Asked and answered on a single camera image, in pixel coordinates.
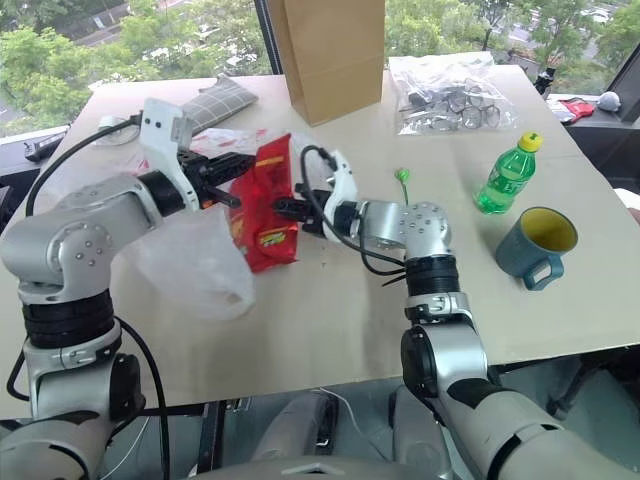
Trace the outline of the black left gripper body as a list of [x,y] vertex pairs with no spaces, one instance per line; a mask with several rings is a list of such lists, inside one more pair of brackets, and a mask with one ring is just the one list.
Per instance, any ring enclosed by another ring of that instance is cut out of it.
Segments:
[[209,175],[209,158],[190,150],[180,150],[179,163],[196,195],[199,208],[205,210],[211,207],[215,203],[215,186]]

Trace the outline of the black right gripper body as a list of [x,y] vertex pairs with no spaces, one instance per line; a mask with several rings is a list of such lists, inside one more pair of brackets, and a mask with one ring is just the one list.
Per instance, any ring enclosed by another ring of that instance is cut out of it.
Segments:
[[319,210],[324,208],[331,192],[327,189],[308,190],[303,183],[296,183],[294,191],[301,196],[302,202],[298,222],[304,224],[321,224],[322,219]]

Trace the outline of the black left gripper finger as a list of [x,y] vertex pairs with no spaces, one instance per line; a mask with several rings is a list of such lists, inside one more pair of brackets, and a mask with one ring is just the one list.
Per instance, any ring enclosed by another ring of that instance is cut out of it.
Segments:
[[255,164],[256,157],[249,154],[225,153],[208,164],[210,182],[228,182],[244,175]]
[[204,199],[202,200],[202,207],[209,208],[215,204],[223,204],[229,208],[240,208],[242,205],[241,200],[231,195],[224,190],[215,186],[206,185],[204,187]]

